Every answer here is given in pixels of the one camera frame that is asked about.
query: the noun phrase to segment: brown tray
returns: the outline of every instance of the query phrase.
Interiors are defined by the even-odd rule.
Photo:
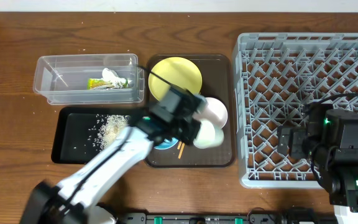
[[[153,149],[146,158],[146,163],[156,168],[174,167],[226,167],[235,159],[236,140],[234,129],[235,114],[233,110],[233,85],[230,61],[221,54],[208,55],[154,55],[147,63],[152,69],[159,61],[169,57],[183,57],[191,60],[203,76],[201,94],[205,97],[214,97],[221,100],[229,112],[229,119],[223,127],[224,141],[218,147],[198,149],[194,146],[179,146],[181,142],[166,150]],[[157,101],[148,91],[146,99],[149,102]]]

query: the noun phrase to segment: yellow plate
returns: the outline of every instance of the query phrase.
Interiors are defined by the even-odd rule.
[[[152,72],[166,79],[168,82],[198,94],[203,84],[203,78],[198,67],[185,58],[170,57],[157,63]],[[169,85],[156,76],[149,75],[149,88],[154,98],[161,100],[169,89]]]

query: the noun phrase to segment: dish rack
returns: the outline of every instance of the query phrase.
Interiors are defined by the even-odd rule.
[[[308,160],[277,152],[277,127],[304,126],[304,104],[358,93],[358,34],[246,33],[232,59],[240,183],[320,189]],[[358,98],[329,103],[358,113]]]

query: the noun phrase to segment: clear plastic bin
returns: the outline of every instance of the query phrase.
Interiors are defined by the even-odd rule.
[[[51,105],[139,103],[144,98],[144,71],[135,54],[54,55],[40,57],[34,92]],[[102,78],[103,69],[131,80],[128,88],[87,90],[88,79]]]

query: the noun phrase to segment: green clip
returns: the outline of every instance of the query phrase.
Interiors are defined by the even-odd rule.
[[[162,217],[154,217],[154,224],[162,224]]]
[[[242,218],[235,218],[234,219],[234,224],[242,224]]]

